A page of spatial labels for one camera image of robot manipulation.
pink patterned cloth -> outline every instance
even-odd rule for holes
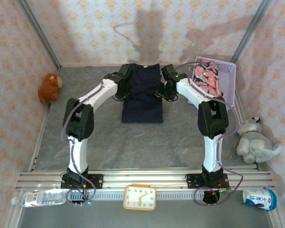
[[[200,63],[202,66],[195,68],[193,82],[214,97],[224,97],[223,92],[219,90],[219,72],[215,63],[205,59],[202,59]]]

gray stuffed elephant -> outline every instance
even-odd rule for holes
[[[283,150],[281,144],[273,146],[270,140],[262,135],[259,117],[246,120],[237,133],[241,136],[237,154],[243,156],[246,163],[269,161]]]

plush toy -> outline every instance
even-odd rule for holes
[[[56,74],[48,74],[43,83],[41,88],[38,90],[38,97],[39,100],[46,104],[53,103],[59,97],[58,89],[62,87],[62,80]]]
[[[244,162],[266,162],[283,150],[281,144],[272,145],[269,139],[262,135],[259,117],[253,117],[240,125],[237,133],[241,136],[237,146],[237,154],[243,156]]]

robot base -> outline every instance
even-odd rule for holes
[[[88,169],[82,173],[83,176],[88,178],[96,187],[96,189],[101,189],[103,186],[104,176],[103,174],[88,174]],[[67,173],[62,175],[62,181],[60,188],[61,189],[82,189],[85,185],[87,185],[88,189],[92,189],[93,187],[86,182],[83,178],[81,178],[77,173],[71,171],[69,168],[67,169]]]
[[[226,190],[230,189],[229,180],[227,174],[223,173],[223,169],[216,172],[208,172],[204,166],[202,166],[202,173],[189,173],[185,176],[188,189],[197,189],[199,187],[209,187],[212,189]],[[217,203],[220,197],[219,190],[214,192],[204,189],[205,196],[203,201],[207,204]]]

can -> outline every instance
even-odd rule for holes
[[[246,205],[271,211],[276,208],[276,195],[268,188],[243,190],[243,202]]]

